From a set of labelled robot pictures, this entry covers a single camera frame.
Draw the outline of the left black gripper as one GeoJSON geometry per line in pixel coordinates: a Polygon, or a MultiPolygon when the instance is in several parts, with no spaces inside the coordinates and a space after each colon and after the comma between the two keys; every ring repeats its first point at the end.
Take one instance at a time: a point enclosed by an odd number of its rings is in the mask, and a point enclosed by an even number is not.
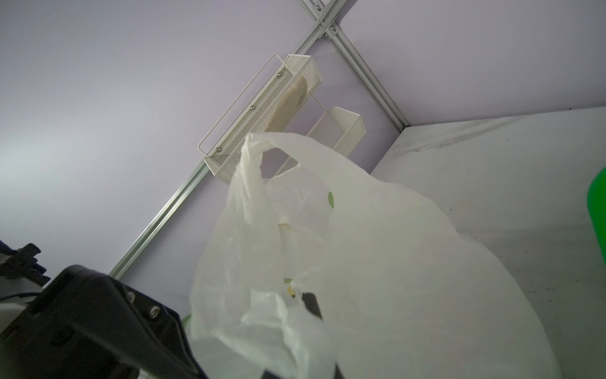
{"type": "Polygon", "coordinates": [[[205,378],[181,318],[122,282],[64,269],[1,333],[3,378],[205,378]]]}

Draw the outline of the white plastic bag lemon print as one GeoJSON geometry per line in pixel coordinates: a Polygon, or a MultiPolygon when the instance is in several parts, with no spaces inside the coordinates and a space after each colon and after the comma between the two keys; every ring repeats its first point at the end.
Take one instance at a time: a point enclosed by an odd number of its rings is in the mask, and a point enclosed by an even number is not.
{"type": "Polygon", "coordinates": [[[298,134],[251,134],[186,325],[214,378],[558,378],[521,287],[421,194],[298,134]],[[317,297],[323,319],[301,296],[317,297]]]}

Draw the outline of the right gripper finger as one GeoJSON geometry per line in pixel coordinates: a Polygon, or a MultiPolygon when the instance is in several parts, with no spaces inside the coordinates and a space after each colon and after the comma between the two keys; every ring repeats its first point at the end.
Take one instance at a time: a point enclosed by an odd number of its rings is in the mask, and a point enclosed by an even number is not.
{"type": "MultiPolygon", "coordinates": [[[[321,311],[320,311],[320,306],[317,301],[317,297],[313,293],[303,293],[301,296],[301,299],[302,299],[304,305],[306,306],[307,311],[309,311],[314,316],[318,317],[320,320],[323,319],[321,311]]],[[[342,372],[341,372],[338,364],[336,364],[335,373],[334,373],[333,378],[334,379],[344,379],[344,376],[342,375],[342,372]]]]}

